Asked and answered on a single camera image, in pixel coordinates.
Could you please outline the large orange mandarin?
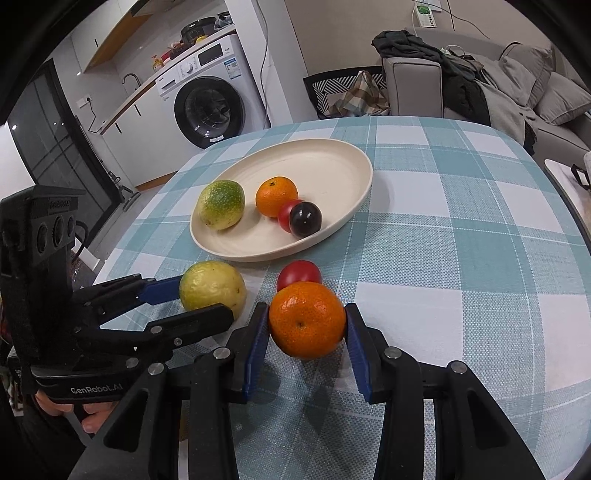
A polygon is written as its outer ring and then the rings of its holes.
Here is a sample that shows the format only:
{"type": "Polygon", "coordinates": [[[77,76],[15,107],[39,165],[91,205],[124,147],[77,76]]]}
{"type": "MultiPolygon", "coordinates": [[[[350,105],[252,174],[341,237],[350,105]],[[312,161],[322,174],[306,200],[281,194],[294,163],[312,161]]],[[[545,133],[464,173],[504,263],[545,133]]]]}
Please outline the large orange mandarin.
{"type": "Polygon", "coordinates": [[[295,282],[273,297],[270,334],[287,356],[315,360],[331,354],[346,330],[341,300],[321,283],[295,282]]]}

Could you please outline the yellow-green guava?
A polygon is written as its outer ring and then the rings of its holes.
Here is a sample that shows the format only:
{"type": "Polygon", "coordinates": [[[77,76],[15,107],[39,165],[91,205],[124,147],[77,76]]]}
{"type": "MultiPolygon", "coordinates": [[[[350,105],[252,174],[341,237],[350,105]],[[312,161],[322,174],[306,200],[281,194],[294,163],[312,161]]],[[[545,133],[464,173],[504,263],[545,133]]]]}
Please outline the yellow-green guava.
{"type": "Polygon", "coordinates": [[[245,307],[245,280],[235,267],[220,261],[204,261],[189,267],[179,282],[179,299],[186,311],[214,304],[228,307],[238,320],[245,307]]]}

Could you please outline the red tomato on table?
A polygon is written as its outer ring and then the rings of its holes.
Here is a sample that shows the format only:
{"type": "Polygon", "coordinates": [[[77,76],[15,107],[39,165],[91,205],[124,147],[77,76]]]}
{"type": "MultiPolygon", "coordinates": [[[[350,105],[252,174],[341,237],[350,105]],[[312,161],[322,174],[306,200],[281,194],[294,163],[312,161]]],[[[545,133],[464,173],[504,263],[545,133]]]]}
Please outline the red tomato on table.
{"type": "Polygon", "coordinates": [[[276,280],[276,291],[280,292],[287,286],[297,282],[322,282],[322,273],[315,263],[308,260],[295,260],[287,264],[276,280]]]}

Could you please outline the green guava on plate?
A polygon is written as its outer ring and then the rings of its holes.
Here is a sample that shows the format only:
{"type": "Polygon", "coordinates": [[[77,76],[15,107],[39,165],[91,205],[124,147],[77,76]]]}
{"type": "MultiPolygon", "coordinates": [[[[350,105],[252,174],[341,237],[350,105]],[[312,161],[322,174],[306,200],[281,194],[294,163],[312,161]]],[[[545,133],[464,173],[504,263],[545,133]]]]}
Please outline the green guava on plate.
{"type": "Polygon", "coordinates": [[[245,191],[232,180],[215,180],[201,191],[194,212],[198,220],[211,230],[221,231],[242,219],[245,191]]]}

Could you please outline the black glass door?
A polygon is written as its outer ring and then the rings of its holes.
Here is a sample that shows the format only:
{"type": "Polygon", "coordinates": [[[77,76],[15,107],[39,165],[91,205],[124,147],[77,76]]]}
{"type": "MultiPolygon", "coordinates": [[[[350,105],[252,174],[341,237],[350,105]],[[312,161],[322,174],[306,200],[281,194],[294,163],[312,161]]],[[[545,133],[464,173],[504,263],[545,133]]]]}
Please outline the black glass door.
{"type": "Polygon", "coordinates": [[[122,197],[70,109],[54,62],[46,61],[8,117],[12,138],[33,181],[83,190],[77,219],[92,242],[122,197]]]}

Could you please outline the red tomato on plate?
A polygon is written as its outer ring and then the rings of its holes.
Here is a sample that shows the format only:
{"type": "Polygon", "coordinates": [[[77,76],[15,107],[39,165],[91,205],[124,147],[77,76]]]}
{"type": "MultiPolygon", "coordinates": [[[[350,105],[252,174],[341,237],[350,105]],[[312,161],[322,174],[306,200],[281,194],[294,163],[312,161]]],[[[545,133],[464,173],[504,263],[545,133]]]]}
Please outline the red tomato on plate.
{"type": "Polygon", "coordinates": [[[282,227],[287,233],[291,232],[290,211],[294,208],[294,206],[297,206],[301,202],[303,202],[301,199],[287,201],[283,204],[283,206],[281,206],[280,212],[277,214],[277,222],[279,222],[280,227],[282,227]]]}

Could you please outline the orange mandarin on plate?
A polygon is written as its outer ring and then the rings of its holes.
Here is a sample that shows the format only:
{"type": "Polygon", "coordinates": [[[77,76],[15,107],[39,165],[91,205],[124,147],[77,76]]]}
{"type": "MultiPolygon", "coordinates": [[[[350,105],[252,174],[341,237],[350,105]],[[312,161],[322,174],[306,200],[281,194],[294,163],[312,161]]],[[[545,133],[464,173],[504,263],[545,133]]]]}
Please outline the orange mandarin on plate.
{"type": "Polygon", "coordinates": [[[284,203],[297,198],[297,185],[290,178],[276,176],[264,181],[257,189],[256,209],[263,216],[276,218],[284,203]]]}

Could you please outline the dark plum on plate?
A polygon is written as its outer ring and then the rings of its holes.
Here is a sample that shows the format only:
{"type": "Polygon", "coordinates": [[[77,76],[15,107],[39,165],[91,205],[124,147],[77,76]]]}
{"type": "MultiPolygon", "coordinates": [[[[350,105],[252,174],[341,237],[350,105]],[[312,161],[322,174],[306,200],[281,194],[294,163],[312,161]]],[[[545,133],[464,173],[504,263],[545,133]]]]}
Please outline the dark plum on plate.
{"type": "Polygon", "coordinates": [[[317,233],[322,227],[322,211],[314,203],[303,201],[290,210],[290,231],[298,238],[317,233]]]}

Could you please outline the white washing machine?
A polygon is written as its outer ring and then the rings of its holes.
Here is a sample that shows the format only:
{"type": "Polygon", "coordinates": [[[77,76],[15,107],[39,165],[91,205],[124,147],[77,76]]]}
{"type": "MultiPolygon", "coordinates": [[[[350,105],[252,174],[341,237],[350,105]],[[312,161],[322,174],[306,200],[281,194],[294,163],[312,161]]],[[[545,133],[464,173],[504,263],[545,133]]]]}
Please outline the white washing machine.
{"type": "Polygon", "coordinates": [[[181,59],[155,86],[179,134],[200,149],[269,125],[235,33],[181,59]]]}

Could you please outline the white side table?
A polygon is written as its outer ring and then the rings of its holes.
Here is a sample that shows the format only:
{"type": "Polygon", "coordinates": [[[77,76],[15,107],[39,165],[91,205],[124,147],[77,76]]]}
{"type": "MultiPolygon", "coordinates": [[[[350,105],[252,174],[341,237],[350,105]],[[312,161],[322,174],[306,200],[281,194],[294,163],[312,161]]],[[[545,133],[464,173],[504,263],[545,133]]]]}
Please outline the white side table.
{"type": "Polygon", "coordinates": [[[590,246],[590,179],[576,164],[568,167],[546,159],[544,170],[574,218],[587,246],[590,246]]]}

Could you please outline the black patterned laundry basket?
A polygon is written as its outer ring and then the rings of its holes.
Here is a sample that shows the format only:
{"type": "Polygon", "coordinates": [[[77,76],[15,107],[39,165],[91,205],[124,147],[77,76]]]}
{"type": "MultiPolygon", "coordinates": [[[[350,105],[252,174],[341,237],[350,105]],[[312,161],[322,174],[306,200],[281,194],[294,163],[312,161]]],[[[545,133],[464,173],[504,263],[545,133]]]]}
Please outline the black patterned laundry basket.
{"type": "Polygon", "coordinates": [[[329,118],[329,108],[353,86],[361,71],[368,71],[382,92],[387,94],[384,69],[378,65],[330,70],[303,79],[308,99],[319,119],[329,118]]]}

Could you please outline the plaid cloth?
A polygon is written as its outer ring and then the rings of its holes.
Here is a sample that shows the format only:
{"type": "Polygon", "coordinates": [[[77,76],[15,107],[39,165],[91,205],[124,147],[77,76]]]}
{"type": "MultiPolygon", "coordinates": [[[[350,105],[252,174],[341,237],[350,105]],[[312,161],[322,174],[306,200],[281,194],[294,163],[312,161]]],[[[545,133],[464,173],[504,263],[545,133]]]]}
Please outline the plaid cloth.
{"type": "Polygon", "coordinates": [[[353,85],[345,93],[335,96],[334,103],[325,110],[325,116],[331,118],[389,114],[389,100],[369,70],[360,70],[353,85]]]}

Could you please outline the grey sofa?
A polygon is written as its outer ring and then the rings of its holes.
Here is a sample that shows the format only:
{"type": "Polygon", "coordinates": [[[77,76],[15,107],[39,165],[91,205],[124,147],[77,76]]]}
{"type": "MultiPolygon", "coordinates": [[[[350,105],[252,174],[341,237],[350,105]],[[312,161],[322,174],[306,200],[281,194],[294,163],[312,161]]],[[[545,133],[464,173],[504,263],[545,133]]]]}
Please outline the grey sofa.
{"type": "Polygon", "coordinates": [[[449,31],[383,31],[392,114],[465,120],[499,130],[538,164],[583,166],[590,89],[555,47],[501,45],[449,31]]]}

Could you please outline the dark clothes pile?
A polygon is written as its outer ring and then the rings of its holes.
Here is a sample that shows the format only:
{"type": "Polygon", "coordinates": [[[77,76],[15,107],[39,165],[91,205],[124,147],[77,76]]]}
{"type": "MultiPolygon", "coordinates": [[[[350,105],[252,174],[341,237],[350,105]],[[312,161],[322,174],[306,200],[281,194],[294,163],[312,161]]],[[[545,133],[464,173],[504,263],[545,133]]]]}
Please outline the dark clothes pile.
{"type": "Polygon", "coordinates": [[[520,62],[458,55],[407,30],[383,31],[372,45],[393,115],[458,117],[499,130],[534,153],[537,135],[528,115],[536,78],[520,62]]]}

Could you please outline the white power strip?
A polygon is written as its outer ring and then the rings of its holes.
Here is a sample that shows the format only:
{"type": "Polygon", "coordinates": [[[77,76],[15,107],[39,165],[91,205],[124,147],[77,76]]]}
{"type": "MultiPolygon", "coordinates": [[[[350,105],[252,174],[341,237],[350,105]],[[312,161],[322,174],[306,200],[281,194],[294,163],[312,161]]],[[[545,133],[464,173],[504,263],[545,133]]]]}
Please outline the white power strip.
{"type": "Polygon", "coordinates": [[[414,22],[421,28],[436,28],[437,22],[429,3],[414,2],[414,22]]]}

